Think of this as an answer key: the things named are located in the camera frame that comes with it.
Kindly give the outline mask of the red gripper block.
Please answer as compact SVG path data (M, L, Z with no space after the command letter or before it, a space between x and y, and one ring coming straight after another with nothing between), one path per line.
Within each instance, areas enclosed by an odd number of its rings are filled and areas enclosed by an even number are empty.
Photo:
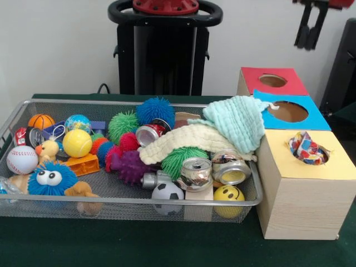
M292 0L292 2L304 5L304 12L301 17L294 46L296 46L298 49L305 49L310 51L316 48L322 26L328 12L328 8L350 8L354 3L354 0ZM317 6L319 8L319 14L315 25L310 29L308 22L312 11L312 6Z

